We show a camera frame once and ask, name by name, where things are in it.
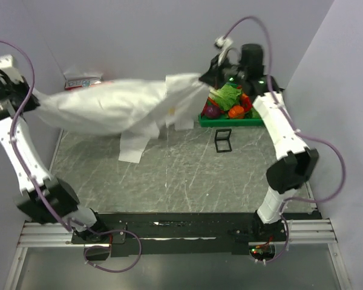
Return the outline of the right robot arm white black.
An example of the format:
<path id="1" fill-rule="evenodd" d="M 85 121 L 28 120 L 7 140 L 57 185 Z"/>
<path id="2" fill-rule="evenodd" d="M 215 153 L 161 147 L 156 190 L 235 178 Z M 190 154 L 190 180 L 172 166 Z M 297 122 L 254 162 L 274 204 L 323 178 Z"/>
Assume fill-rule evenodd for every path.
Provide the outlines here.
<path id="1" fill-rule="evenodd" d="M 269 187 L 251 225 L 253 236 L 264 241 L 280 230 L 285 203 L 309 180 L 319 154 L 296 135 L 290 124 L 280 87 L 270 75 L 270 66 L 263 64 L 262 46 L 243 45 L 236 64 L 227 58 L 230 45 L 218 44 L 216 47 L 220 53 L 211 60 L 200 81 L 216 89 L 226 83 L 241 86 L 263 120 L 275 148 L 276 162 L 266 172 Z"/>

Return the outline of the white garment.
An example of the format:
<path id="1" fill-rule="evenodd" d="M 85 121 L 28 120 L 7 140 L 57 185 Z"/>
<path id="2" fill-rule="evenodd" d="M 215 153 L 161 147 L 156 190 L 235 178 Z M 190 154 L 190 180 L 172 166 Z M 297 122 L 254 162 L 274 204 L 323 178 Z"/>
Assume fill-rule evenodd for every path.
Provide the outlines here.
<path id="1" fill-rule="evenodd" d="M 120 79 L 53 95 L 34 90 L 37 112 L 50 126 L 90 135 L 120 135 L 119 161 L 139 163 L 161 129 L 192 129 L 209 95 L 199 74 L 167 75 L 164 80 Z M 175 107 L 175 115 L 169 116 Z"/>

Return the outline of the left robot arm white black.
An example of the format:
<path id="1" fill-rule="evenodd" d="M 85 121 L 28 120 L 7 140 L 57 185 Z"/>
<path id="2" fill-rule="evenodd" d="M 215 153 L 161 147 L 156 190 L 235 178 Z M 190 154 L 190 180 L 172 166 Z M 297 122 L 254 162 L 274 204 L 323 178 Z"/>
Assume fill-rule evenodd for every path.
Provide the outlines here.
<path id="1" fill-rule="evenodd" d="M 18 179 L 17 208 L 33 222 L 60 223 L 84 241 L 104 241 L 108 229 L 99 215 L 81 206 L 72 186 L 53 176 L 41 161 L 24 118 L 39 100 L 23 76 L 11 77 L 9 72 L 0 69 L 0 144 Z"/>

